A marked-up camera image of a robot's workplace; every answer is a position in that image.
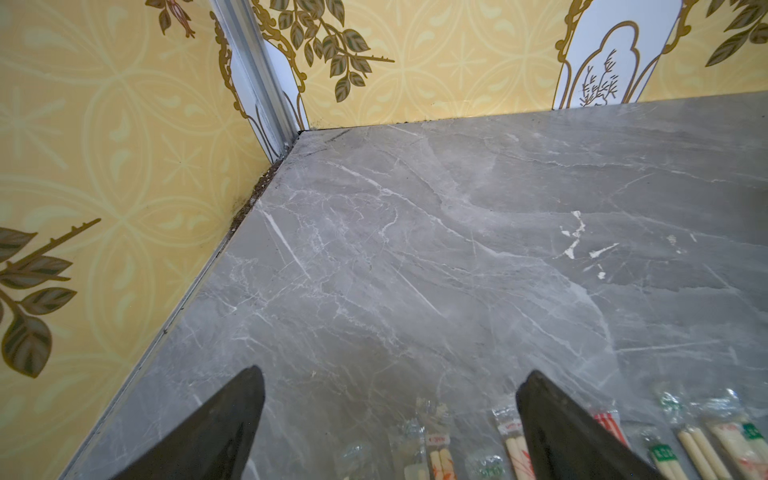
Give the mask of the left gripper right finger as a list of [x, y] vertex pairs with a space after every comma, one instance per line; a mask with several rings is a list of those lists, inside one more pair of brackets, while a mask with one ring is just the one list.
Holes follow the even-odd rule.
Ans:
[[516, 405], [538, 479], [662, 477], [539, 370], [517, 389]]

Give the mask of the chopsticks green label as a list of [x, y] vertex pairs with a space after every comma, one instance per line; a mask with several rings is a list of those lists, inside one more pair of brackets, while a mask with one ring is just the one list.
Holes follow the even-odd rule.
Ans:
[[734, 390], [724, 388], [704, 399], [699, 412], [744, 479], [767, 478], [767, 440]]

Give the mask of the chopsticks bamboo print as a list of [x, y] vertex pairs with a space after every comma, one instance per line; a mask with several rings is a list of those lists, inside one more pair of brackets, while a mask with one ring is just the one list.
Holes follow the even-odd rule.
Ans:
[[389, 427], [387, 437], [392, 454], [393, 478], [398, 480], [429, 480], [425, 428], [413, 418]]

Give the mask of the chopsticks red print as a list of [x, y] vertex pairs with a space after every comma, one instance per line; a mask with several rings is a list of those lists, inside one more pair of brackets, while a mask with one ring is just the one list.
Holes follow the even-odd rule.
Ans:
[[518, 480], [535, 480], [532, 460], [517, 407], [505, 405], [492, 410], [497, 430], [503, 440]]

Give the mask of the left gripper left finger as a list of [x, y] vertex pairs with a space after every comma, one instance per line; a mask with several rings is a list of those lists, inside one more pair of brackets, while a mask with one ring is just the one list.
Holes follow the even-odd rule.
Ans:
[[266, 398], [262, 370], [239, 372], [117, 479], [240, 479]]

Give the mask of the chopsticks green text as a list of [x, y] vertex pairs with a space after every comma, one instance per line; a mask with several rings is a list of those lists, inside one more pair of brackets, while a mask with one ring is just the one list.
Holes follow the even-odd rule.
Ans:
[[652, 387], [652, 390], [667, 423], [670, 425], [700, 478], [718, 479], [716, 471], [694, 436], [695, 433], [700, 433], [701, 430], [693, 423], [694, 418], [690, 413], [688, 404], [685, 402], [682, 391], [670, 382], [657, 383]]

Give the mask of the chopsticks red leaf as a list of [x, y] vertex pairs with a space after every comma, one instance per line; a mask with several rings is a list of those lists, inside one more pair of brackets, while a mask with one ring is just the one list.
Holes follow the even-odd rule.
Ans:
[[426, 452], [431, 476], [438, 480], [456, 480], [456, 469], [450, 450], [453, 417], [447, 404], [419, 397], [416, 414], [424, 427]]

